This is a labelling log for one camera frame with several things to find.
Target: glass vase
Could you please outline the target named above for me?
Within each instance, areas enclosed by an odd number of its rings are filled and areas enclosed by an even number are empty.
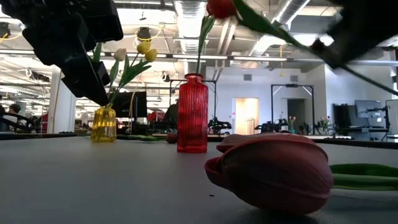
[[[112,105],[106,105],[95,111],[93,132],[91,140],[93,142],[114,142],[116,140],[116,112]]]
[[[208,87],[200,74],[186,74],[178,100],[178,152],[207,151]]]

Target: pillar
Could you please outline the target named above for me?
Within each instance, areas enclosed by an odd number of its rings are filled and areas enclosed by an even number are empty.
[[[75,130],[76,97],[63,84],[61,78],[63,73],[53,65],[47,133]]]
[[[19,115],[26,117],[26,103],[17,101],[16,104],[18,104],[21,107],[21,110],[19,111]]]
[[[81,125],[88,124],[88,113],[82,113],[80,119],[81,119]]]

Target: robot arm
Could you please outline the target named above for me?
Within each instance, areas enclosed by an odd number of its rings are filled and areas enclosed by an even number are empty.
[[[109,75],[87,52],[98,42],[121,40],[123,31],[112,0],[0,0],[3,13],[25,25],[22,35],[45,65],[61,68],[64,84],[76,97],[101,106]]]
[[[343,6],[342,19],[326,32],[334,42],[325,47],[317,40],[312,47],[326,58],[333,58],[333,62],[326,62],[331,68],[345,65],[398,34],[394,0],[329,1]]]

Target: door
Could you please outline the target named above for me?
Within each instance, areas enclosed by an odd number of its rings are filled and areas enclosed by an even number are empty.
[[[232,108],[236,134],[255,134],[254,128],[259,124],[259,99],[258,98],[235,98]]]
[[[287,99],[287,115],[288,117],[296,117],[293,128],[296,133],[299,133],[299,126],[305,122],[305,100]]]

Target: yellow glass vase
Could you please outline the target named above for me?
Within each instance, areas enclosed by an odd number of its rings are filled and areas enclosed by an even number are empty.
[[[116,112],[112,105],[106,105],[95,111],[93,132],[91,140],[93,142],[114,142],[116,140]]]

